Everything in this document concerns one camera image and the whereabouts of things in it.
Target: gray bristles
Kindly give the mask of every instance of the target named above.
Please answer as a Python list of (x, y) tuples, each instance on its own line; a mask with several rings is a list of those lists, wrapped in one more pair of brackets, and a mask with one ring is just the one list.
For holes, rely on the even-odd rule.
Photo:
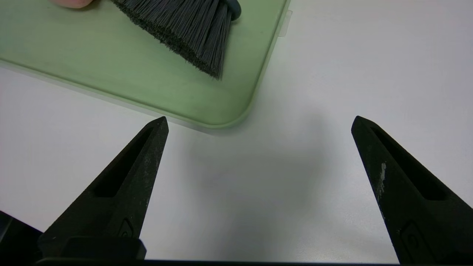
[(221, 78), (231, 12), (220, 0), (112, 0), (130, 20), (214, 78)]

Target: white surface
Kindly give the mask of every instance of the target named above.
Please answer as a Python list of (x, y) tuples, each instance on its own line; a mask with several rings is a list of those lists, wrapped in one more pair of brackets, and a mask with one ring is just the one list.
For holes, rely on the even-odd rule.
[[(147, 258), (397, 262), (351, 137), (356, 115), (473, 204), (473, 1), (290, 9), (245, 122), (170, 123)], [(151, 119), (0, 69), (0, 210), (45, 230)]]

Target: finger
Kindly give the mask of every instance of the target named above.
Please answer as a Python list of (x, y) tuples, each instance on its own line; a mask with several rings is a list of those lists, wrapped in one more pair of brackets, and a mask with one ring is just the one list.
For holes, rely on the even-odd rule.
[(50, 0), (50, 1), (63, 7), (80, 9), (90, 4), (93, 0)]

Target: green dustpan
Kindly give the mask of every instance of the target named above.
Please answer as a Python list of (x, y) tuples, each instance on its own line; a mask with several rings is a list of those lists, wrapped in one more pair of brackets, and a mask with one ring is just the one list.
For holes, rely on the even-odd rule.
[(86, 10), (47, 0), (0, 0), (0, 59), (209, 128), (248, 113), (289, 0), (239, 0), (222, 80), (198, 71), (112, 2)]

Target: brush bristles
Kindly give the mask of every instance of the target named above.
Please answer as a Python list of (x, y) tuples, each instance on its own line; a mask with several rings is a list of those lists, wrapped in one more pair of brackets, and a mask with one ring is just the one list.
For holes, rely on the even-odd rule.
[(112, 0), (130, 20), (219, 79), (231, 12), (220, 0)]

